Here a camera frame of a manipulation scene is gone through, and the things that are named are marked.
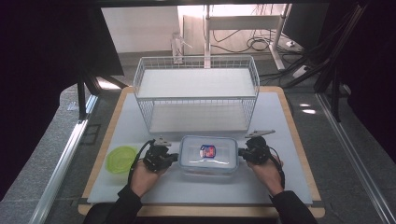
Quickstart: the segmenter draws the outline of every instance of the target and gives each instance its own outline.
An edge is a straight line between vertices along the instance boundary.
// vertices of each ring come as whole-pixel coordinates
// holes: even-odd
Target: white wire basket
[[[260,81],[251,56],[142,58],[134,95],[150,133],[246,132]]]

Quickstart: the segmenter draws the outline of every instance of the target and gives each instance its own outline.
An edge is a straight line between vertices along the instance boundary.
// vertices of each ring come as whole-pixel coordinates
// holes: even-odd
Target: white shelf
[[[242,104],[155,105],[151,133],[243,132],[248,129]]]
[[[136,97],[256,97],[256,92],[247,68],[147,69]]]

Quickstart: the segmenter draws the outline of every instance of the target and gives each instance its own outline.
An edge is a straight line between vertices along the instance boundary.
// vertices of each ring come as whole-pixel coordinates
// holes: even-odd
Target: plastic container
[[[178,164],[187,174],[230,175],[238,162],[232,138],[187,135],[181,140]]]

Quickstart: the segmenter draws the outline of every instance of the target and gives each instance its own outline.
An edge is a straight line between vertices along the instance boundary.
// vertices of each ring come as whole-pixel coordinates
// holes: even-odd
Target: wall
[[[117,53],[171,50],[177,7],[102,8]]]

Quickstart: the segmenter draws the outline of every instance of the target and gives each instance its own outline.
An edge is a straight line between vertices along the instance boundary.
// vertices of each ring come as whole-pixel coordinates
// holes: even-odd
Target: white board
[[[276,149],[284,164],[286,189],[293,190],[303,201],[311,204],[312,198],[303,168],[291,138],[290,129],[282,106],[275,92],[261,92],[250,123],[249,133],[255,130],[276,130],[265,135],[268,146]],[[240,133],[209,133],[228,136],[237,140],[239,147],[245,147],[246,140]],[[120,112],[114,135],[107,154],[118,146],[141,148],[149,139],[159,135],[149,134],[134,95],[128,94]],[[170,153],[178,152],[181,135],[163,134],[172,142]],[[127,175],[113,175],[104,162],[92,187],[89,203],[115,202],[117,193],[125,186]],[[174,163],[160,178],[156,186],[143,198],[143,203],[163,204],[270,204],[268,191],[261,184],[246,162],[239,160],[239,167],[231,176],[186,175]]]

